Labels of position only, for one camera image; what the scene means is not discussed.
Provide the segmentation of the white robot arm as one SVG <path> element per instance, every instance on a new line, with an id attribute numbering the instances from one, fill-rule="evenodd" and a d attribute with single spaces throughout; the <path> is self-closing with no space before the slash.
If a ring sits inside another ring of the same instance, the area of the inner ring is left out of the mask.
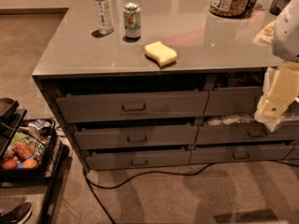
<path id="1" fill-rule="evenodd" d="M 254 114 L 254 119 L 272 133 L 299 96 L 299 0 L 291 0 L 253 41 L 267 42 L 273 54 L 283 60 L 277 69 L 267 68 L 263 95 Z"/>

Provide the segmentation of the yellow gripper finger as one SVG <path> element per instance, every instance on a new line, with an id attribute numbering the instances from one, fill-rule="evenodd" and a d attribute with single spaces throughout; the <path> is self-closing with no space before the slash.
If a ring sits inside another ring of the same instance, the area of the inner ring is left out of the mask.
<path id="1" fill-rule="evenodd" d="M 299 96 L 299 63 L 287 62 L 274 74 L 269 92 L 262 105 L 262 115 L 279 118 Z"/>

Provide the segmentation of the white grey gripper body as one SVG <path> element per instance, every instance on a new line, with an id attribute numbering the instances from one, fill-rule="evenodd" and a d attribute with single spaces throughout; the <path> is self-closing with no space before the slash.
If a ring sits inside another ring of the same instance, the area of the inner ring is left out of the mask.
<path id="1" fill-rule="evenodd" d="M 254 119 L 260 122 L 261 124 L 263 124 L 271 133 L 275 131 L 280 126 L 281 122 L 287 117 L 286 112 L 291 106 L 290 105 L 288 109 L 277 119 L 269 119 L 262 115 L 262 105 L 265 102 L 266 94 L 270 90 L 270 86 L 272 84 L 274 74 L 277 69 L 272 67 L 267 68 L 267 71 L 263 79 L 263 95 L 261 96 L 259 103 L 257 104 L 257 110 L 254 114 Z M 293 103 L 297 103 L 297 102 L 298 102 L 298 97 L 295 99 Z"/>

